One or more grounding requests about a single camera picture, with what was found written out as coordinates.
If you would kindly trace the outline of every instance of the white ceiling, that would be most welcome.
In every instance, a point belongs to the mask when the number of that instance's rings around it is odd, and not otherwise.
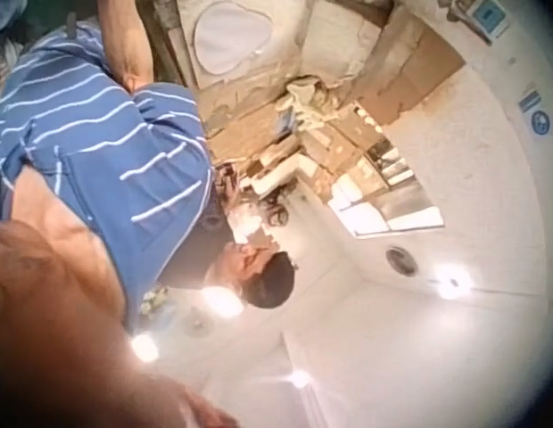
[[[467,62],[425,103],[385,130],[442,210],[445,229],[357,241],[326,207],[297,194],[290,200],[290,225],[275,232],[300,266],[291,301],[275,311],[247,309],[233,321],[216,320],[210,335],[201,339],[188,337],[174,323],[156,336],[161,370],[195,384],[236,372],[274,349],[284,330],[304,332],[318,325],[368,284],[430,294],[429,280],[440,263],[462,264],[473,276],[477,290],[461,305],[532,319],[544,313],[548,297],[553,299],[553,130],[537,138],[517,108],[524,91],[538,87],[553,119],[553,64],[536,42],[528,41],[529,34],[537,39],[543,33],[536,26],[513,25],[490,49],[461,24],[447,22],[436,2],[404,3]],[[515,65],[508,68],[513,58]],[[391,245],[412,252],[419,277],[405,279],[390,270],[384,252]],[[182,313],[190,302],[199,304],[188,292],[177,298]],[[365,313],[365,308],[358,310]],[[348,317],[350,311],[343,314]],[[488,358],[497,352],[491,343],[500,331],[489,335]],[[318,334],[320,346],[326,331]],[[516,331],[508,334],[514,350]],[[531,336],[524,339],[528,346]],[[398,350],[389,352],[386,358],[401,357]],[[349,368],[344,374],[354,376]]]

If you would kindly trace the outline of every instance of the cardboard box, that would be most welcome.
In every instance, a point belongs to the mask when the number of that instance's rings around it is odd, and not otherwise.
[[[359,78],[354,86],[359,92],[352,94],[379,125],[414,108],[465,64],[451,45],[403,6],[386,29],[370,55],[368,75]]]

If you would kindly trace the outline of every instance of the man's arm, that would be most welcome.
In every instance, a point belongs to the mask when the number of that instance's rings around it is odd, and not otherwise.
[[[135,0],[98,0],[104,51],[114,78],[133,94],[153,83],[152,49]]]
[[[180,398],[145,372],[120,324],[17,222],[0,222],[0,383],[41,413],[77,422],[186,426]]]

